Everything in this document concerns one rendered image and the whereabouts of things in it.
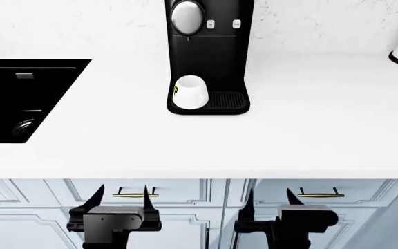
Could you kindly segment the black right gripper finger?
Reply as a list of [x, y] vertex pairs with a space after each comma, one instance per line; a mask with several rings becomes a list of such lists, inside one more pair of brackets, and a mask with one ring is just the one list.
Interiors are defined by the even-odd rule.
[[254, 191], [250, 189], [245, 206], [239, 210], [237, 221], [254, 221]]
[[298, 197], [290, 190], [290, 188], [287, 188], [286, 190], [287, 193], [287, 199], [288, 203], [290, 205], [303, 205], [303, 203], [298, 199]]

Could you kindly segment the white panelled cabinet door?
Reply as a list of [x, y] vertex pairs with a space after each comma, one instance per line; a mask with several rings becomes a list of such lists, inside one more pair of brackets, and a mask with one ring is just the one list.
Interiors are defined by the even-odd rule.
[[[221, 209], [160, 208], [160, 232], [132, 232], [126, 249], [220, 249]], [[0, 249], [82, 249], [64, 208], [0, 207]]]
[[[329, 227], [323, 234], [309, 234], [310, 249], [344, 249], [360, 228], [375, 213], [373, 207], [334, 207], [338, 215], [336, 225]], [[229, 219], [220, 236], [218, 249], [268, 249], [267, 239], [262, 232], [234, 234], [234, 223], [238, 210], [231, 209]]]

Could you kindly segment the black coffee machine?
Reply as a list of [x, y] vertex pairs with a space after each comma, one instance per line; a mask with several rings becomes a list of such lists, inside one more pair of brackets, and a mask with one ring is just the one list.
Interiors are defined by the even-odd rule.
[[[170, 22], [172, 5], [177, 0], [164, 0], [169, 48], [171, 80], [167, 96], [167, 109], [184, 116], [234, 116], [246, 113], [250, 101], [245, 86], [245, 66], [252, 27], [254, 0], [201, 0], [205, 9], [205, 22], [196, 35], [185, 37], [177, 33]], [[232, 22], [241, 20], [240, 28]], [[215, 27], [208, 29], [207, 20]], [[242, 93], [247, 105], [242, 109], [181, 109], [173, 103], [174, 84], [186, 75], [201, 77], [208, 94], [215, 91]]]

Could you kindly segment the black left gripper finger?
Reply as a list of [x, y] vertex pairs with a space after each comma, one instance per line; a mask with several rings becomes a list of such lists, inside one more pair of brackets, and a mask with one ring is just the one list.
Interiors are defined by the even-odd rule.
[[70, 209], [69, 223], [82, 221], [83, 215], [93, 207], [97, 207], [102, 202], [105, 186], [102, 184], [99, 189], [81, 206]]
[[154, 208], [146, 185], [144, 186], [143, 209], [144, 221], [160, 221], [160, 213]]

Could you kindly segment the white cup with yellow print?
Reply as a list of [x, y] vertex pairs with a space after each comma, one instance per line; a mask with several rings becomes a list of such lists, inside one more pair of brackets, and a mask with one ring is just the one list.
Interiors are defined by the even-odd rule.
[[174, 84], [173, 103], [182, 109], [199, 109], [209, 101], [205, 81], [195, 75], [182, 76]]

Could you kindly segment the black ribbed drip tray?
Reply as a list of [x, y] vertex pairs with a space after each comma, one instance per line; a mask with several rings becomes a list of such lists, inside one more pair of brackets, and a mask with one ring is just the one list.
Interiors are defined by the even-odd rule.
[[242, 93], [230, 91], [215, 91], [209, 94], [209, 101], [205, 105], [207, 109], [242, 109], [247, 105]]

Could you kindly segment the black kitchen sink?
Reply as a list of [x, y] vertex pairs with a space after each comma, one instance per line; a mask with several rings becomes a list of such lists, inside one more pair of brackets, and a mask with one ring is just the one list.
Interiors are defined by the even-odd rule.
[[[90, 64], [90, 59], [0, 59], [0, 143], [25, 143]], [[21, 136], [12, 129], [34, 123]]]

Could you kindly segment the silver round machine lid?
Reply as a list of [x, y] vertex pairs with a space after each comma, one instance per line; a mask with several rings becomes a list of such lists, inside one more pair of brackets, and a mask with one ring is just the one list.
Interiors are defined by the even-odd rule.
[[177, 0], [172, 5], [170, 22], [173, 29], [185, 37], [196, 35], [205, 22], [205, 9], [201, 0]]

